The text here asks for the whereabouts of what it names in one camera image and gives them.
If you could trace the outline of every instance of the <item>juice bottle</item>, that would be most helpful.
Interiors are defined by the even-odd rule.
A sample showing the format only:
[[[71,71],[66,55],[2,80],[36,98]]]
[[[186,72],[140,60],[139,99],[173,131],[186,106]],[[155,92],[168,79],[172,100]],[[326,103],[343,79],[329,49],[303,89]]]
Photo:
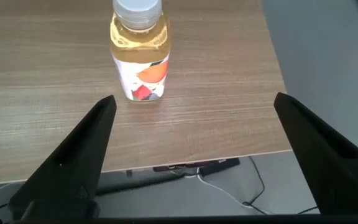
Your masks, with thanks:
[[[113,0],[110,50],[128,99],[159,99],[170,53],[170,26],[161,0]]]

